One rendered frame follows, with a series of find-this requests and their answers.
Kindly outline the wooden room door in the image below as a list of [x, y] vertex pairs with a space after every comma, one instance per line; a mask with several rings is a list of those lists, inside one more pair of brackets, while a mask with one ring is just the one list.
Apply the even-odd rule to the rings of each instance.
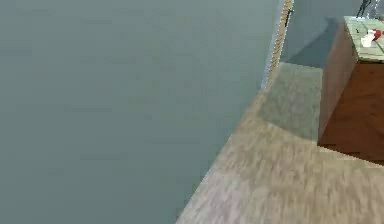
[[277, 17], [274, 24], [274, 30], [269, 46], [268, 56], [266, 58], [266, 64], [264, 67], [263, 79], [261, 87], [266, 88], [270, 83], [274, 70], [278, 67], [283, 45], [288, 30], [288, 26], [285, 27], [285, 21], [289, 8], [294, 10], [295, 0], [279, 0], [277, 7]]

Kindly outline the brown wooden cabinet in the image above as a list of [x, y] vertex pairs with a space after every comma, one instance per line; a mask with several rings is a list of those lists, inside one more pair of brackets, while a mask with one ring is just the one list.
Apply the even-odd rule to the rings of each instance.
[[[363, 47], [369, 29], [382, 35]], [[317, 144], [384, 165], [384, 21], [341, 20], [323, 69]]]

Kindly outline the white and red bottle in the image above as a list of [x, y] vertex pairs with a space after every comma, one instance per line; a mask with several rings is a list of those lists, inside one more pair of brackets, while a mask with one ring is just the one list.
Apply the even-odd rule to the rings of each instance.
[[361, 39], [360, 42], [363, 47], [370, 47], [372, 43], [380, 38], [382, 35], [382, 31], [379, 29], [369, 29], [367, 31], [367, 34], [364, 35]]

